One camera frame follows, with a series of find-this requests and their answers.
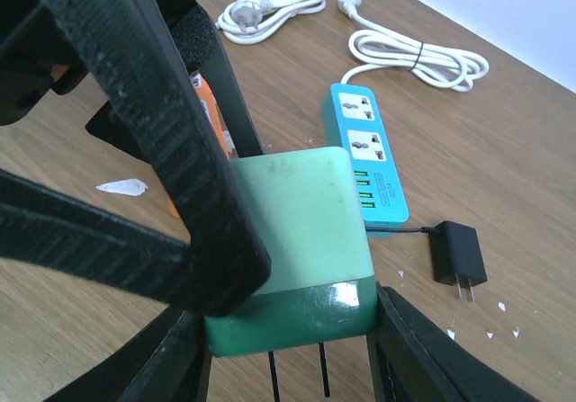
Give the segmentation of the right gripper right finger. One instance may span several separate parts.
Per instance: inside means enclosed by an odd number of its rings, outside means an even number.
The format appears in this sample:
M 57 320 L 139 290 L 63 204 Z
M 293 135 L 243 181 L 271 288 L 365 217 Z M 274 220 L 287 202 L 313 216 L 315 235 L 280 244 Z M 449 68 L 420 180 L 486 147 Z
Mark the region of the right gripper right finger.
M 535 401 L 469 354 L 391 287 L 376 286 L 378 326 L 366 336 L 377 401 Z

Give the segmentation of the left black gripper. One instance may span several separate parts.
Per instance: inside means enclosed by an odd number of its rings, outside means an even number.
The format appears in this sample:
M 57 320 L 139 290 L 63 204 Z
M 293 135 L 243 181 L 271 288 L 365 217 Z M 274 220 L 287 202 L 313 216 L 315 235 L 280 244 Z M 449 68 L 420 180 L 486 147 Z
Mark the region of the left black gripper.
M 1 0 L 1 123 L 91 74 L 109 100 L 93 136 L 149 156 L 149 0 Z

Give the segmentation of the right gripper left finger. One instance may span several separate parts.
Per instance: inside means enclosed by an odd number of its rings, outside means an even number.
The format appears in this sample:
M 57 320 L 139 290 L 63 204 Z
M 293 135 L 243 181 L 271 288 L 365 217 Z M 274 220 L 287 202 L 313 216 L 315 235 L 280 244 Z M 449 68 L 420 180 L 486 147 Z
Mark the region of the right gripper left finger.
M 49 401 L 205 401 L 212 356 L 204 319 L 169 307 Z

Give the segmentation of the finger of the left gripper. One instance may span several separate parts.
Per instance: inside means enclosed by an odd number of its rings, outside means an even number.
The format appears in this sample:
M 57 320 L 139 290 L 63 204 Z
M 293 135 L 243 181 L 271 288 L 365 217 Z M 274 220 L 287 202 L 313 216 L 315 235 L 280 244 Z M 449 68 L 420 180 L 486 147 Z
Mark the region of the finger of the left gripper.
M 172 122 L 158 106 L 168 94 L 167 80 L 189 77 L 156 0 L 148 0 L 148 161 L 176 137 Z M 229 163 L 236 187 L 238 216 L 217 211 L 214 222 L 206 219 L 188 228 L 191 243 L 183 268 L 172 286 L 169 302 L 194 312 L 224 317 L 235 311 L 269 277 L 271 264 L 264 244 L 249 217 Z
M 196 0 L 156 0 L 189 72 L 208 82 L 239 156 L 263 149 L 214 20 Z

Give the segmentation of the orange power strip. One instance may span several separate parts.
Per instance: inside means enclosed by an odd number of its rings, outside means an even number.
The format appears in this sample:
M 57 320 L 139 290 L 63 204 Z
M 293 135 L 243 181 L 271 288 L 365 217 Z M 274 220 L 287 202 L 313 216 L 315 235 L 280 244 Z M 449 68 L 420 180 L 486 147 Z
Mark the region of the orange power strip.
M 188 228 L 197 228 L 204 219 L 216 221 L 217 211 L 239 214 L 216 100 L 205 93 L 208 88 L 198 73 L 167 80 L 168 94 L 158 106 L 172 122 L 168 131 L 175 138 L 150 156 L 172 215 Z

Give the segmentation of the black power adapter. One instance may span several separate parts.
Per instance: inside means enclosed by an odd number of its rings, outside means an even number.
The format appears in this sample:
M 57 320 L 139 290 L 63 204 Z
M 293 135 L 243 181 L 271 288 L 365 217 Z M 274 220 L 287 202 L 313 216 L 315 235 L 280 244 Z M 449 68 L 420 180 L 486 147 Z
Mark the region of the black power adapter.
M 487 273 L 475 228 L 443 221 L 428 235 L 433 279 L 455 286 L 458 297 L 474 301 L 473 288 L 487 281 Z

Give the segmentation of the green charger plug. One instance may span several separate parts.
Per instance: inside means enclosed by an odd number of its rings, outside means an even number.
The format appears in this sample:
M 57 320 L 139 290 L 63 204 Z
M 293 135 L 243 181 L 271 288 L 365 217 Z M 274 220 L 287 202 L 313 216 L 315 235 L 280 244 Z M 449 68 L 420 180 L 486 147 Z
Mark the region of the green charger plug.
M 367 335 L 377 325 L 373 261 L 349 154 L 319 147 L 234 159 L 231 167 L 271 258 L 269 279 L 233 314 L 208 317 L 219 358 Z

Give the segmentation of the teal power strip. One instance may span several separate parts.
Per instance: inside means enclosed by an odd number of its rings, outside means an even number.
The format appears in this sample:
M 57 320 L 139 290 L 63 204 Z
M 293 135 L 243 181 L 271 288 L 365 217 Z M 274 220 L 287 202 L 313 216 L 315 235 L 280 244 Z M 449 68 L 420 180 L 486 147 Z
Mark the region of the teal power strip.
M 351 156 L 364 225 L 385 238 L 410 218 L 383 118 L 367 87 L 335 83 L 321 106 L 327 145 Z

